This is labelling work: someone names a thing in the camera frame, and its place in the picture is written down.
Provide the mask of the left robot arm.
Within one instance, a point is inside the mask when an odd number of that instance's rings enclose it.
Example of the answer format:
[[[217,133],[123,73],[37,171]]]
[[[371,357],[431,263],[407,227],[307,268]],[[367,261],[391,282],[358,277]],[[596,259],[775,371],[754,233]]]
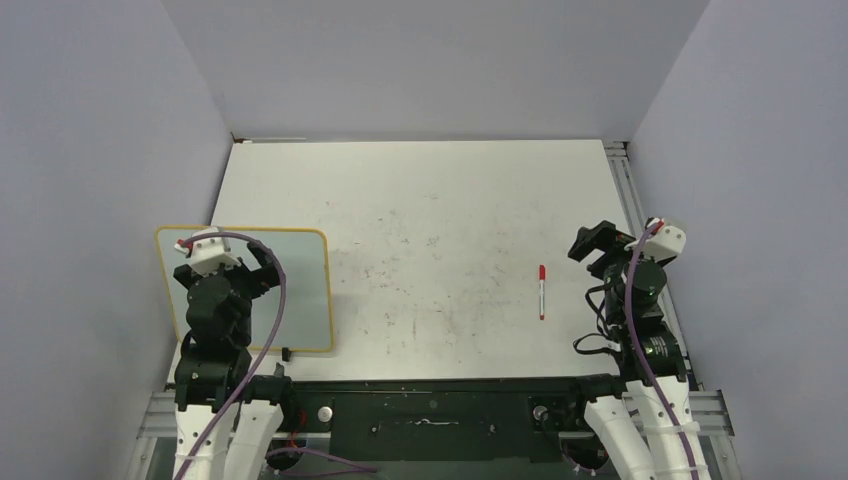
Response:
[[[187,290],[189,330],[174,372],[176,479],[256,479],[276,431],[298,416],[293,382],[278,368],[257,370],[281,326],[286,275],[261,241],[242,235],[259,266],[250,269],[229,245],[235,232],[214,228],[177,241],[186,257],[173,276]],[[257,356],[252,342],[252,305],[280,291],[276,318]]]

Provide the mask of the red capped whiteboard marker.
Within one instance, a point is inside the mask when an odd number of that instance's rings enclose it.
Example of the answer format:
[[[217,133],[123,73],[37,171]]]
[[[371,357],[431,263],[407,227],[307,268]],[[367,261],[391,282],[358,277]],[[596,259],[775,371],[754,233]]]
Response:
[[[543,264],[538,267],[538,285],[538,314],[543,321],[546,316],[546,266]]]

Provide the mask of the yellow framed whiteboard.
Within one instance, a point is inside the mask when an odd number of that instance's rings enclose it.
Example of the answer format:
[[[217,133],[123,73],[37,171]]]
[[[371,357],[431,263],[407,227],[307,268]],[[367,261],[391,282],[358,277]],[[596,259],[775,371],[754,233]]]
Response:
[[[201,225],[166,225],[155,232],[163,278],[166,280],[176,337],[189,330],[185,314],[187,289],[173,270],[187,262],[174,245],[200,231]],[[253,237],[280,260],[286,274],[286,304],[271,349],[324,353],[334,347],[332,294],[327,238],[317,229],[227,226],[227,231]]]

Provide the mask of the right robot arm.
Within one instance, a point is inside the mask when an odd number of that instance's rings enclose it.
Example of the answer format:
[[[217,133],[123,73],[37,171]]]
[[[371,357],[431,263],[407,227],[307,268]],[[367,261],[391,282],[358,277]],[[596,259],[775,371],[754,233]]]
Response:
[[[618,374],[596,391],[584,389],[565,402],[569,421],[591,428],[622,479],[708,479],[711,474],[690,401],[686,358],[671,331],[660,294],[666,266],[683,253],[686,232],[652,217],[634,237],[610,221],[582,227],[568,251],[600,280],[593,305],[598,353],[615,361]]]

